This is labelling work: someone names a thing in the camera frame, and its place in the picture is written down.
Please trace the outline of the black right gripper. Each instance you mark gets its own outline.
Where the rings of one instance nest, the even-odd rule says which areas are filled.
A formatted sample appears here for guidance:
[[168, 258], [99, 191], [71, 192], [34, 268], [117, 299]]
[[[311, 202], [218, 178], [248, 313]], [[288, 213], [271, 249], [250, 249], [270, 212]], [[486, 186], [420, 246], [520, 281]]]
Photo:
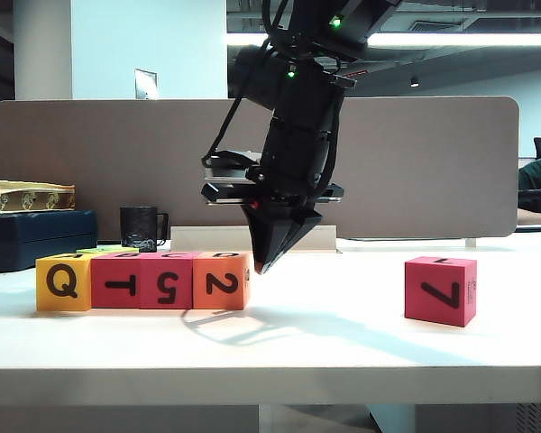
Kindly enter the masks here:
[[250, 229], [254, 270], [264, 274], [323, 219], [315, 210], [292, 213], [291, 207], [299, 205], [301, 199], [303, 204], [340, 202], [344, 189], [330, 183], [313, 198], [305, 188], [272, 187], [258, 167], [214, 168], [206, 169], [201, 195], [209, 206], [243, 207]]

